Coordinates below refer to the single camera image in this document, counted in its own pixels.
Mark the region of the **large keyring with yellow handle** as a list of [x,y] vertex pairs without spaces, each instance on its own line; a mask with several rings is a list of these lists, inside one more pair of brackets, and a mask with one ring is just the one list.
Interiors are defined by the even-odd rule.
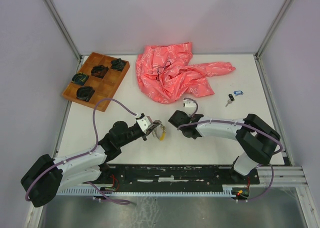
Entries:
[[166,127],[163,124],[160,124],[152,131],[154,138],[157,138],[159,141],[163,141],[166,136]]

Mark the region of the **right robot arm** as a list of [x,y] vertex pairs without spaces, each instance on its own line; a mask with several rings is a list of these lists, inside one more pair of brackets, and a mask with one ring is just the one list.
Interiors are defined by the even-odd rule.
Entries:
[[184,111],[177,110],[168,122],[187,138],[214,136],[237,141],[243,154],[236,158],[229,171],[234,183],[242,183],[256,167],[269,165],[273,155],[283,150],[280,135],[255,114],[229,120],[202,114],[190,117]]

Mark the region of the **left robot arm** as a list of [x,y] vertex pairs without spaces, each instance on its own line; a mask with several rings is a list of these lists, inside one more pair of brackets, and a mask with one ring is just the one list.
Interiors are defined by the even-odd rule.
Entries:
[[26,201],[41,207],[72,186],[95,180],[107,182],[111,171],[102,165],[119,156],[123,146],[139,138],[147,140],[160,124],[159,120],[149,121],[147,117],[136,120],[133,126],[118,121],[91,148],[61,157],[40,156],[20,181]]

